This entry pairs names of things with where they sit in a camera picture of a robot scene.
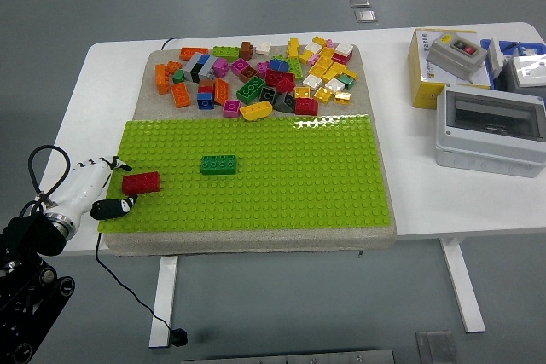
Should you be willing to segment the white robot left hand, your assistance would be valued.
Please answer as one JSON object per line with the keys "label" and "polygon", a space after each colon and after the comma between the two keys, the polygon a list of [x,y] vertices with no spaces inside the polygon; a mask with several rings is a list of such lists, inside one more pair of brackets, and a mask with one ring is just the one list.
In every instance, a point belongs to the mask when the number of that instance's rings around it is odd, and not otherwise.
{"label": "white robot left hand", "polygon": [[99,200],[116,169],[132,170],[119,157],[100,157],[78,163],[70,170],[67,179],[50,196],[53,205],[45,212],[49,220],[79,228],[81,218],[89,213],[95,220],[110,220],[130,212],[138,196],[133,194],[123,199]]}

